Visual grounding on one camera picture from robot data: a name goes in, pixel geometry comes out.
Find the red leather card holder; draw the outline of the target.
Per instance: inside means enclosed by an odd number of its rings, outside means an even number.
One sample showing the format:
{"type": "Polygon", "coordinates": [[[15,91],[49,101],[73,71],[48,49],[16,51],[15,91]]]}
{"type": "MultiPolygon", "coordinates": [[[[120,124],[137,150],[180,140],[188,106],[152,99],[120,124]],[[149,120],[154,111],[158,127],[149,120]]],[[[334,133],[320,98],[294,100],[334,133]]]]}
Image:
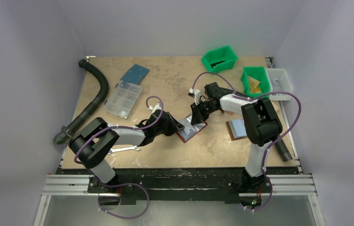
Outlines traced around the red leather card holder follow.
{"type": "Polygon", "coordinates": [[[203,130],[208,125],[206,122],[192,125],[191,121],[192,121],[191,114],[178,121],[180,124],[184,126],[184,128],[179,132],[177,132],[177,135],[184,143],[189,141],[191,138],[193,138],[196,134],[198,134],[201,130],[203,130]]]}

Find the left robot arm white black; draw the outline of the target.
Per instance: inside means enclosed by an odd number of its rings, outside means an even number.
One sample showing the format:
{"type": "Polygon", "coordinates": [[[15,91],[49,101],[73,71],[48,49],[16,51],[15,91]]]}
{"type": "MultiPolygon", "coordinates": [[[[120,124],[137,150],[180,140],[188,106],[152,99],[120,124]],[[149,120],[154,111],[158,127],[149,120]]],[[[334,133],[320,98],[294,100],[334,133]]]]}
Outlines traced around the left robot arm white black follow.
{"type": "Polygon", "coordinates": [[[105,157],[115,145],[145,146],[156,136],[170,137],[185,127],[169,112],[156,110],[148,119],[134,127],[107,124],[97,117],[73,136],[68,143],[77,160],[100,181],[99,186],[107,193],[116,190],[116,173],[105,157]]]}

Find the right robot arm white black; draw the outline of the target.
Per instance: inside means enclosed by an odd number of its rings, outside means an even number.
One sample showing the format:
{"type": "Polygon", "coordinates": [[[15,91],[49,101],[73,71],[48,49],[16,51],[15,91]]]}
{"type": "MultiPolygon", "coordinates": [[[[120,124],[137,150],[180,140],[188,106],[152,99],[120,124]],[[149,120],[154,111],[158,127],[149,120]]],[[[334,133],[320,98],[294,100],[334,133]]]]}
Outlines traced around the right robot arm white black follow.
{"type": "Polygon", "coordinates": [[[251,142],[249,158],[245,166],[247,176],[242,178],[242,187],[249,192],[260,186],[259,176],[265,173],[267,150],[282,132],[282,123],[269,98],[250,99],[233,89],[221,88],[213,82],[205,86],[207,99],[201,100],[198,89],[189,89],[194,98],[191,104],[191,124],[205,122],[215,111],[231,112],[242,116],[247,138],[251,142]]]}

